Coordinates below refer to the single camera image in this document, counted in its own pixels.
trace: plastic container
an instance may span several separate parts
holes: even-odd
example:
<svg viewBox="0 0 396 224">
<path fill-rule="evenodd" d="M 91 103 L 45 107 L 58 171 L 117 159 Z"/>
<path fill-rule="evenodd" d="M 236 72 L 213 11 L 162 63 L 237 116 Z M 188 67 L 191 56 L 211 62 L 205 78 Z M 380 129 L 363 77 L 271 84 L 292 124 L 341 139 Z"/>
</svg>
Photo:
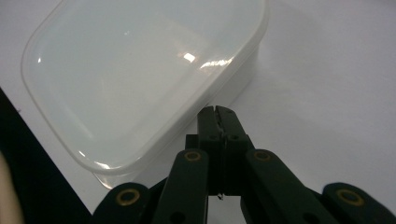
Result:
<svg viewBox="0 0 396 224">
<path fill-rule="evenodd" d="M 267 19 L 265 0 L 63 0 L 31 37 L 22 76 L 70 155 L 112 188 L 221 89 L 231 102 Z"/>
</svg>

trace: hole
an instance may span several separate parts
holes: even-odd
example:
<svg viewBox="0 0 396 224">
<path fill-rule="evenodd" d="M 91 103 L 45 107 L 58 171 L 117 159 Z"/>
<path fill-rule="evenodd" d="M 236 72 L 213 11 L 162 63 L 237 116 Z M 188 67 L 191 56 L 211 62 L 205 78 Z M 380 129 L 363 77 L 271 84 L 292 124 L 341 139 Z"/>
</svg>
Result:
<svg viewBox="0 0 396 224">
<path fill-rule="evenodd" d="M 317 218 L 317 216 L 315 216 L 312 213 L 304 213 L 303 219 L 305 220 L 306 223 L 309 223 L 309 224 L 319 224 L 320 223 L 320 220 Z"/>
<path fill-rule="evenodd" d="M 190 151 L 184 154 L 184 158 L 186 158 L 187 161 L 198 161 L 201 159 L 201 154 L 195 151 Z"/>
<path fill-rule="evenodd" d="M 128 206 L 135 202 L 140 197 L 140 193 L 137 189 L 124 189 L 117 194 L 116 201 L 121 206 Z"/>
<path fill-rule="evenodd" d="M 169 217 L 169 220 L 174 224 L 181 224 L 186 220 L 186 216 L 180 212 L 175 212 Z"/>
<path fill-rule="evenodd" d="M 350 189 L 339 189 L 335 192 L 339 199 L 354 206 L 364 205 L 363 198 Z"/>
<path fill-rule="evenodd" d="M 259 161 L 269 161 L 271 159 L 271 156 L 264 151 L 255 152 L 254 157 Z"/>
</svg>

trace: white table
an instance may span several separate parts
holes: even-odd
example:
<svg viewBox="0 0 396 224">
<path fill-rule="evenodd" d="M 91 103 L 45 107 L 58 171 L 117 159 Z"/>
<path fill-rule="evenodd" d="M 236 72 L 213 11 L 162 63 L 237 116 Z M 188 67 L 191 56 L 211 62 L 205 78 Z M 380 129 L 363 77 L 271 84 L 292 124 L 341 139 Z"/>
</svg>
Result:
<svg viewBox="0 0 396 224">
<path fill-rule="evenodd" d="M 93 211 L 107 190 L 65 151 L 21 80 L 21 56 L 59 0 L 0 1 L 0 86 Z M 396 213 L 396 1 L 270 0 L 252 82 L 230 106 L 256 147 L 309 188 L 364 189 Z M 190 126 L 136 181 L 167 176 Z M 211 199 L 209 223 L 241 223 L 237 198 Z"/>
</svg>

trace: brass ring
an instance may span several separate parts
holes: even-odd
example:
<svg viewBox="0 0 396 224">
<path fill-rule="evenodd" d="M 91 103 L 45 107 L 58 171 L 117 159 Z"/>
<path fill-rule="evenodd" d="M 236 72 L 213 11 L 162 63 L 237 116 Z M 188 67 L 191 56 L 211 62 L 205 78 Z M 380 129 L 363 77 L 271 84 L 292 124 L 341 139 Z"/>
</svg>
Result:
<svg viewBox="0 0 396 224">
<path fill-rule="evenodd" d="M 184 154 L 184 158 L 186 158 L 187 161 L 198 161 L 201 159 L 201 154 L 196 151 L 190 151 Z"/>
<path fill-rule="evenodd" d="M 339 199 L 341 199 L 342 201 L 344 201 L 345 203 L 349 203 L 351 205 L 354 206 L 362 206 L 364 205 L 364 200 L 363 198 L 355 193 L 354 191 L 350 190 L 350 189 L 339 189 L 335 192 L 338 196 Z"/>
<path fill-rule="evenodd" d="M 256 158 L 259 161 L 269 161 L 271 160 L 271 156 L 264 152 L 264 151 L 257 151 L 254 153 L 254 158 Z"/>
<path fill-rule="evenodd" d="M 127 194 L 132 193 L 134 196 L 131 199 L 123 199 L 122 197 Z M 121 206 L 128 206 L 135 203 L 140 198 L 140 193 L 137 189 L 124 189 L 119 194 L 117 194 L 116 201 Z"/>
</svg>

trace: translucent lid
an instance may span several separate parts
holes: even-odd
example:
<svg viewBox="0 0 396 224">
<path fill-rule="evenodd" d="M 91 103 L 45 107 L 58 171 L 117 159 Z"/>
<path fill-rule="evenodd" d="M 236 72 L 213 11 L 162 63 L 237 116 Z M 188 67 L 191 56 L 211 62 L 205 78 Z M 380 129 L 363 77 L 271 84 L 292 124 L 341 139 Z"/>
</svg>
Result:
<svg viewBox="0 0 396 224">
<path fill-rule="evenodd" d="M 51 129 L 97 174 L 140 169 L 246 59 L 265 0 L 63 0 L 23 54 Z"/>
</svg>

